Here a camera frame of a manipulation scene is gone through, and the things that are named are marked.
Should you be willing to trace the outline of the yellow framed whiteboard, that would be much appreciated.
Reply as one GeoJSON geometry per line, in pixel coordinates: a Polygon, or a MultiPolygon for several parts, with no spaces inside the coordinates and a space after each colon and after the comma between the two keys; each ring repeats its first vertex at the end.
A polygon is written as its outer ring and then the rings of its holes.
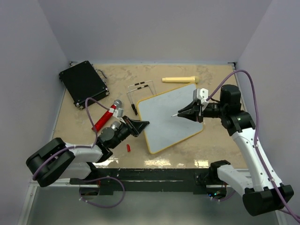
{"type": "Polygon", "coordinates": [[[150,122],[144,129],[149,153],[159,153],[203,131],[202,123],[173,117],[192,102],[195,89],[196,84],[189,83],[138,101],[140,120],[150,122]]]}

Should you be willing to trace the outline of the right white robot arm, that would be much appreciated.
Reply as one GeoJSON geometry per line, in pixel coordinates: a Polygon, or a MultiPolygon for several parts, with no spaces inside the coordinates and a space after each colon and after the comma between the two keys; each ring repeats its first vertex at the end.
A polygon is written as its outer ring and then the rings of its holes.
{"type": "Polygon", "coordinates": [[[177,113],[178,117],[201,123],[204,118],[219,118],[222,126],[239,147],[250,173],[250,178],[239,173],[226,160],[210,164],[203,179],[205,185],[224,182],[241,197],[251,216],[281,210],[294,194],[284,185],[270,165],[258,137],[251,115],[241,108],[241,93],[235,85],[223,85],[220,99],[209,103],[207,89],[196,89],[193,101],[177,113]]]}

